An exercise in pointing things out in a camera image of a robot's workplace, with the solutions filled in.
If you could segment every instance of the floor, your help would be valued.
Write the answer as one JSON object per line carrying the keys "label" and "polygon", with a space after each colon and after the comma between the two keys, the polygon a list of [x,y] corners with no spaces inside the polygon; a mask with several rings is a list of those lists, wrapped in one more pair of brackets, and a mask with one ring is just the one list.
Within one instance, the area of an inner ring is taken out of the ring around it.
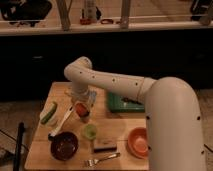
{"label": "floor", "polygon": [[[0,129],[9,136],[17,138],[18,125],[24,123],[25,132],[23,134],[22,144],[29,149],[33,139],[36,125],[39,121],[39,113],[43,109],[44,100],[36,101],[12,101],[0,102]],[[14,153],[16,143],[14,140],[0,132],[0,146]],[[27,155],[27,150],[22,147],[20,171],[23,171],[24,161]],[[0,166],[2,171],[12,171],[12,161],[6,165]]]}
{"label": "floor", "polygon": [[[204,143],[213,149],[213,89],[197,90],[199,104],[203,118]],[[16,137],[20,122],[24,122],[26,132],[23,136],[23,144],[30,147],[33,135],[38,124],[39,113],[43,109],[45,101],[13,101],[0,102],[0,129],[7,134]],[[15,142],[0,133],[0,146],[14,152]],[[205,149],[207,171],[213,170],[213,153]],[[27,151],[22,149],[22,161],[20,171],[24,171],[23,165]],[[0,170],[12,171],[12,162],[0,166]]]}

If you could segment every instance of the metal fork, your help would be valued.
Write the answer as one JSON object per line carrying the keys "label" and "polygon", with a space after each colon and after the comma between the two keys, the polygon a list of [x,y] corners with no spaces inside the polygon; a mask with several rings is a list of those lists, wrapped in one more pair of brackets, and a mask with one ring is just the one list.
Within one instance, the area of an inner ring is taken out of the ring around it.
{"label": "metal fork", "polygon": [[85,160],[85,161],[84,161],[84,166],[86,166],[86,167],[88,167],[88,166],[94,166],[94,165],[98,164],[98,163],[101,162],[101,161],[108,160],[108,159],[112,159],[112,158],[116,158],[116,157],[119,157],[120,155],[121,155],[121,154],[117,152],[117,153],[111,154],[111,155],[109,155],[109,156],[100,158],[100,159]]}

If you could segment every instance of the green vegetable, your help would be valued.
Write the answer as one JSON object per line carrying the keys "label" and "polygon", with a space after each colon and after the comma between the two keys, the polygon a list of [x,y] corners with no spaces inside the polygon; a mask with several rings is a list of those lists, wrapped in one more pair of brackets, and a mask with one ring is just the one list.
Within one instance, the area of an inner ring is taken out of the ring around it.
{"label": "green vegetable", "polygon": [[43,110],[41,115],[40,115],[40,122],[41,124],[46,124],[50,118],[53,116],[53,114],[55,113],[56,109],[58,107],[58,104],[56,102],[52,102],[52,106],[51,108],[49,108],[48,110]]}

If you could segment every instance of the wall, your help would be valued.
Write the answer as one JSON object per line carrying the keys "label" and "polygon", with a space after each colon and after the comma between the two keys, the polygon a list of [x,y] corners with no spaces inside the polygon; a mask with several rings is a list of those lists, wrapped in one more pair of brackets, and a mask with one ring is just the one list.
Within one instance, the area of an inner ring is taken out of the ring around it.
{"label": "wall", "polygon": [[51,82],[66,81],[64,67],[83,55],[96,70],[212,88],[212,36],[198,29],[0,37],[0,99],[46,98]]}

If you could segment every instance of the cable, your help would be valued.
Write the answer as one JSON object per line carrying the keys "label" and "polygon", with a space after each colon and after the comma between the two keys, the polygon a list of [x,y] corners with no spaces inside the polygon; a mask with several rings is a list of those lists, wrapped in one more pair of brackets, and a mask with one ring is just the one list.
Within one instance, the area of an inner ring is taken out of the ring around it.
{"label": "cable", "polygon": [[[14,137],[12,137],[11,135],[7,134],[6,132],[4,132],[4,131],[1,130],[1,129],[0,129],[0,132],[1,132],[2,134],[6,135],[7,137],[9,137],[10,139],[12,139],[13,141],[15,141],[15,142],[17,143],[17,140],[16,140]],[[27,148],[26,145],[21,144],[21,146],[23,146],[24,149],[25,149],[26,151],[29,151],[29,149]]]}
{"label": "cable", "polygon": [[211,153],[213,153],[213,150],[209,146],[207,146],[206,144],[204,144],[204,147],[206,147]]}

